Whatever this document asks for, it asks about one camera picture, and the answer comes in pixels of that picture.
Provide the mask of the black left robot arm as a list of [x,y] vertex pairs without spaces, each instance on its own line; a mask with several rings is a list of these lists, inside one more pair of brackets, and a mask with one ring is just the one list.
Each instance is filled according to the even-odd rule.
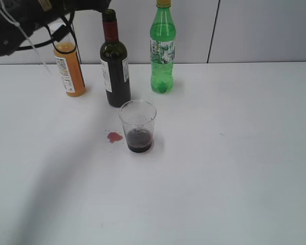
[[[16,51],[30,50],[62,40],[71,34],[76,11],[94,10],[104,12],[110,1],[0,1],[0,57]],[[50,39],[39,44],[21,46],[40,28],[61,19],[64,27],[49,31]]]

